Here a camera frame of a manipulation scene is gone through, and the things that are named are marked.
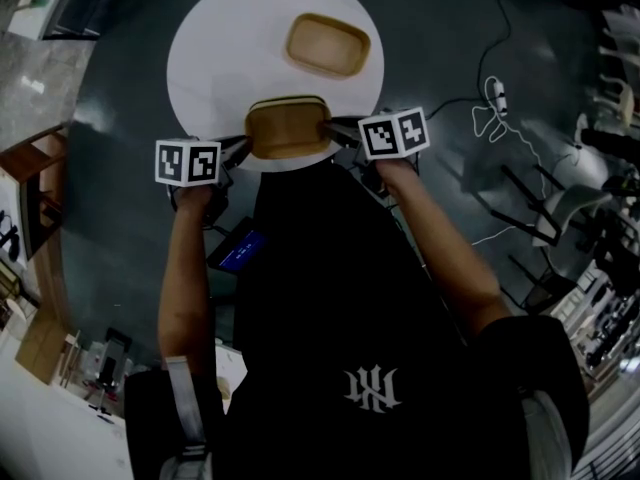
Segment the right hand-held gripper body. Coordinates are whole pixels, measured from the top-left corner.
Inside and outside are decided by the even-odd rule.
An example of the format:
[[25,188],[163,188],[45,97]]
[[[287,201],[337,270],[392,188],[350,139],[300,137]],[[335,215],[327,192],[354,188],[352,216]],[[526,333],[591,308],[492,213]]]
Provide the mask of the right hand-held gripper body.
[[324,122],[324,130],[341,147],[362,149],[368,161],[407,158],[430,146],[422,107],[370,117],[336,117]]

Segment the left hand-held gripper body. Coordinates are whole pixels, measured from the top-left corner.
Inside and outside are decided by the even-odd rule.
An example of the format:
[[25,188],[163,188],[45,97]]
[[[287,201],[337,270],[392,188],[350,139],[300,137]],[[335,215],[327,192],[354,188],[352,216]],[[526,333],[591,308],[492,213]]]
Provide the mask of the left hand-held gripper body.
[[155,181],[180,188],[215,184],[224,170],[239,166],[249,153],[247,136],[157,140]]

